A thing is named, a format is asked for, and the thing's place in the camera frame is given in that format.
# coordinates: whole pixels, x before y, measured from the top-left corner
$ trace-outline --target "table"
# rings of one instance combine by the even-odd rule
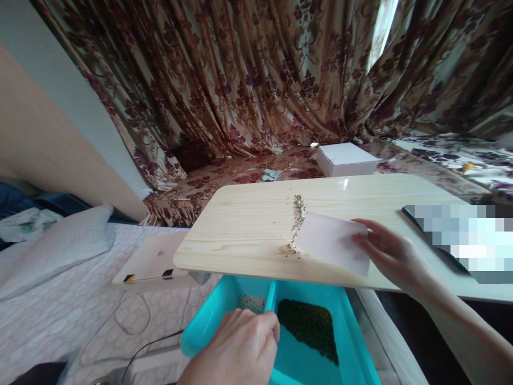
[[[294,195],[307,210],[343,219],[374,219],[416,244],[442,282],[468,299],[513,302],[513,284],[478,284],[456,267],[400,211],[407,204],[467,204],[408,174],[360,175],[240,184],[220,188],[174,256],[177,267],[234,275],[399,291],[370,264],[366,278],[314,257],[285,257]]]

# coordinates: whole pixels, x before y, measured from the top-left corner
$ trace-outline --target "white bedsheet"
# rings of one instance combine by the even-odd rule
[[[1,384],[62,357],[75,358],[65,384],[90,383],[105,375],[109,364],[122,366],[144,344],[183,329],[217,284],[219,276],[213,274],[199,288],[125,292],[110,282],[134,252],[143,228],[109,226],[116,231],[110,251],[0,303]],[[145,234],[173,231],[148,226]],[[179,337],[170,338],[150,350],[178,342]]]

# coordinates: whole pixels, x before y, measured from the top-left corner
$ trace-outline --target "floral curtain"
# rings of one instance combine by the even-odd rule
[[[159,190],[173,149],[279,153],[350,141],[380,0],[33,0]]]
[[[476,124],[512,105],[513,2],[399,2],[388,43],[363,86],[371,112],[359,135],[413,128],[495,138],[513,126]]]

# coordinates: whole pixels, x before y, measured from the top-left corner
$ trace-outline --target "floral bedspread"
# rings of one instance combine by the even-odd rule
[[[418,175],[468,202],[489,195],[487,189],[384,140],[376,139],[360,147],[380,159],[378,173]],[[190,172],[173,190],[157,191],[147,197],[145,203],[152,214],[150,224],[192,226],[219,188],[260,183],[267,168],[281,171],[278,181],[324,177],[317,164],[317,149],[310,147],[293,147],[279,155],[216,160]]]
[[[513,148],[457,134],[386,138],[413,155],[464,176],[493,194],[492,202],[513,204]],[[474,167],[463,173],[463,166]]]
[[[190,172],[171,191],[157,191],[145,199],[152,225],[192,226],[222,186],[262,182],[265,169],[281,171],[278,181],[323,178],[317,149],[292,147],[278,155],[220,159]]]

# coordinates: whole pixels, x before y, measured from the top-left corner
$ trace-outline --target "teal plastic tray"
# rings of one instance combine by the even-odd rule
[[[333,318],[339,366],[298,342],[283,326],[271,384],[380,384],[360,328],[341,287],[225,275],[182,336],[182,351],[194,357],[214,336],[224,315],[244,296],[266,299],[265,310],[277,312],[282,299],[325,307]]]

